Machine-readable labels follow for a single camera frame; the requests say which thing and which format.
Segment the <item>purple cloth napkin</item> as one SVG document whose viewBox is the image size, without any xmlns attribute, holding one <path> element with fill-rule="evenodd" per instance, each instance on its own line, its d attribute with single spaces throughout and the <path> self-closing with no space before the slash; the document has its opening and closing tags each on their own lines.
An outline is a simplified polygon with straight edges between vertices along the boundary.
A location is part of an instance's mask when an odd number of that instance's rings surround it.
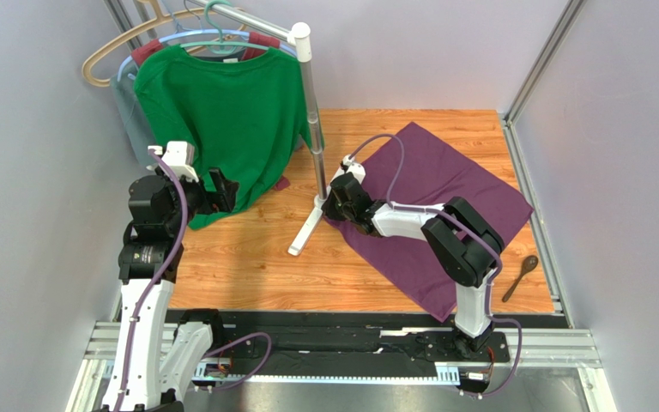
<svg viewBox="0 0 659 412">
<path fill-rule="evenodd" d="M 362 162 L 365 191 L 374 199 L 434 205 L 466 199 L 506 244 L 533 213 L 517 189 L 416 123 L 397 132 Z M 348 221 L 330 221 L 347 244 L 414 303 L 440 322 L 456 306 L 456 286 L 424 241 L 376 238 Z"/>
</svg>

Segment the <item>brown wooden spoon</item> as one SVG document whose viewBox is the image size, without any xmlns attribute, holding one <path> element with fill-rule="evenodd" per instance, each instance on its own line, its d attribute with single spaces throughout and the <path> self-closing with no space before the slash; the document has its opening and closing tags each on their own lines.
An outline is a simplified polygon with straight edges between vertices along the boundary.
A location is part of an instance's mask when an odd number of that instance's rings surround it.
<svg viewBox="0 0 659 412">
<path fill-rule="evenodd" d="M 520 282 L 522 279 L 530 272 L 535 270 L 539 264 L 540 260 L 536 255 L 530 255 L 527 256 L 521 263 L 521 268 L 520 272 L 515 279 L 515 281 L 511 284 L 511 286 L 508 288 L 508 290 L 505 292 L 503 295 L 501 301 L 506 303 L 510 300 L 511 296 L 515 293 L 517 290 L 517 287 L 519 286 Z"/>
</svg>

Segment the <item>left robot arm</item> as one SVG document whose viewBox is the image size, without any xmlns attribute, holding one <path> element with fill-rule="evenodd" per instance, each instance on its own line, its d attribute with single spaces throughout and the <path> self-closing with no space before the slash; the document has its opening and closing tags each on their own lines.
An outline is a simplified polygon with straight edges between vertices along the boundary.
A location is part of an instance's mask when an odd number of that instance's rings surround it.
<svg viewBox="0 0 659 412">
<path fill-rule="evenodd" d="M 122 317 L 115 363 L 103 411 L 181 411 L 203 354 L 221 334 L 215 310 L 189 310 L 162 350 L 166 312 L 177 281 L 188 223 L 198 212 L 233 210 L 239 183 L 213 167 L 213 190 L 199 179 L 178 179 L 157 168 L 134 181 L 130 223 L 118 256 Z"/>
</svg>

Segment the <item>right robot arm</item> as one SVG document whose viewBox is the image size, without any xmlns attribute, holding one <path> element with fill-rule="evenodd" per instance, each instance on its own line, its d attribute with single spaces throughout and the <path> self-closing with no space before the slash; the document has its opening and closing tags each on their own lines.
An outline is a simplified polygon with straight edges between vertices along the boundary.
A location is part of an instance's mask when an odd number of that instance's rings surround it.
<svg viewBox="0 0 659 412">
<path fill-rule="evenodd" d="M 456 284 L 453 350 L 467 359 L 485 352 L 494 330 L 491 280 L 501 270 L 505 242 L 481 214 L 462 197 L 428 206 L 375 200 L 351 172 L 340 171 L 329 191 L 323 208 L 330 219 L 348 221 L 366 236 L 428 244 Z"/>
</svg>

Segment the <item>green t-shirt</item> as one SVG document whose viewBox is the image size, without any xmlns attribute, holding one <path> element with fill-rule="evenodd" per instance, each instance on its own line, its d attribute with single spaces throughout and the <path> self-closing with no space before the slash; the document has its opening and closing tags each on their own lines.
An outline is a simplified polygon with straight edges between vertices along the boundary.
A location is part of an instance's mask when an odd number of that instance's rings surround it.
<svg viewBox="0 0 659 412">
<path fill-rule="evenodd" d="M 237 63 L 205 61 L 178 45 L 149 57 L 134 90 L 156 142 L 189 142 L 192 166 L 239 182 L 235 213 L 275 188 L 299 139 L 311 140 L 299 61 L 271 48 Z"/>
</svg>

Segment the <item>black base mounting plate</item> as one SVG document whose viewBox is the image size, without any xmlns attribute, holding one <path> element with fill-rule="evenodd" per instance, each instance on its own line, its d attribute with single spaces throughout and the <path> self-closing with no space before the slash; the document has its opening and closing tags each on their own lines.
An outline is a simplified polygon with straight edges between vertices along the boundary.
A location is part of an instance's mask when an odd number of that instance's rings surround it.
<svg viewBox="0 0 659 412">
<path fill-rule="evenodd" d="M 470 348 L 451 323 L 427 315 L 350 312 L 231 312 L 171 309 L 170 346 L 180 325 L 204 322 L 214 334 L 194 381 L 458 385 L 496 381 L 512 369 L 575 366 L 571 332 L 560 318 L 523 315 Z"/>
</svg>

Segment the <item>grey garment on rack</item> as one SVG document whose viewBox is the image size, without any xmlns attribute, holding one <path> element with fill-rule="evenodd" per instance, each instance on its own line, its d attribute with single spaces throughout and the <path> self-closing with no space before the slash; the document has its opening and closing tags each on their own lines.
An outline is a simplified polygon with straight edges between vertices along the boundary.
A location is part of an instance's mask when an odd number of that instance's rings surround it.
<svg viewBox="0 0 659 412">
<path fill-rule="evenodd" d="M 136 160 L 142 167 L 149 167 L 154 164 L 154 159 L 149 154 L 148 147 L 156 145 L 157 142 L 136 97 L 136 72 L 137 67 L 133 63 L 127 64 L 120 78 L 114 76 L 110 80 L 110 88 Z"/>
</svg>

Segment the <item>teal clothes hanger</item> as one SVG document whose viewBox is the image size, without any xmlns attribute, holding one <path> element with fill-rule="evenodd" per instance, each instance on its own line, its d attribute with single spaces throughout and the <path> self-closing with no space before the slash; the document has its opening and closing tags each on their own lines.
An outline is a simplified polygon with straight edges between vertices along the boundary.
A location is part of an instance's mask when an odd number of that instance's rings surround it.
<svg viewBox="0 0 659 412">
<path fill-rule="evenodd" d="M 227 55 L 236 52 L 239 48 L 255 49 L 266 52 L 269 48 L 264 45 L 251 43 L 248 41 L 232 41 L 226 38 L 224 30 L 217 24 L 212 22 L 209 13 L 215 5 L 232 6 L 228 1 L 215 0 L 209 1 L 204 6 L 203 16 L 205 21 L 217 31 L 217 37 L 213 40 L 202 40 L 196 42 L 181 43 L 179 46 L 183 49 L 209 49 L 216 55 Z"/>
</svg>

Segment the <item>wooden clothes hanger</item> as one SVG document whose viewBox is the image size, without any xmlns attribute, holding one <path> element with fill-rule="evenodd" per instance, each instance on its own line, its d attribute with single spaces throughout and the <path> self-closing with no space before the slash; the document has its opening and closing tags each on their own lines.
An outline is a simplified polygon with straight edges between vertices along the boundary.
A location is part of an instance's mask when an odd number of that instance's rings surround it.
<svg viewBox="0 0 659 412">
<path fill-rule="evenodd" d="M 206 1 L 184 1 L 183 8 L 180 10 L 171 10 L 168 1 L 157 0 L 138 0 L 133 1 L 134 9 L 141 17 L 142 22 L 134 27 L 126 27 L 131 23 L 124 1 L 105 1 L 107 8 L 115 18 L 116 23 L 123 29 L 123 32 L 115 39 L 110 40 L 100 49 L 87 58 L 82 65 L 82 76 L 84 80 L 92 86 L 105 88 L 109 85 L 109 80 L 100 79 L 94 76 L 94 67 L 101 62 L 108 54 L 128 47 L 130 51 L 144 45 L 142 36 L 148 36 L 150 40 L 157 36 L 156 29 L 164 25 L 177 26 L 182 20 L 195 18 L 200 20 L 203 15 Z"/>
</svg>

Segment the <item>aluminium frame rail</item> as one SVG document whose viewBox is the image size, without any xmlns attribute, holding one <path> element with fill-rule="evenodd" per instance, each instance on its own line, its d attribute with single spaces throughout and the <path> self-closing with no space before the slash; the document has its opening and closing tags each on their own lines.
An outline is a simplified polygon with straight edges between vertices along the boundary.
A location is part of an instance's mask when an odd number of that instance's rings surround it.
<svg viewBox="0 0 659 412">
<path fill-rule="evenodd" d="M 505 142 L 509 149 L 520 191 L 535 209 L 529 225 L 535 238 L 535 245 L 541 258 L 548 291 L 553 301 L 553 314 L 565 318 L 567 327 L 570 329 L 573 329 L 576 323 L 571 316 L 565 285 L 561 279 L 561 271 L 556 261 L 546 216 L 535 187 L 535 184 L 546 171 L 539 150 L 541 139 L 538 131 L 530 126 L 529 115 L 526 110 L 529 103 L 535 100 L 536 89 L 544 80 L 548 68 L 554 61 L 560 47 L 565 43 L 567 35 L 574 27 L 586 4 L 585 1 L 580 0 L 565 3 L 565 7 L 543 43 L 509 109 L 500 115 Z"/>
</svg>

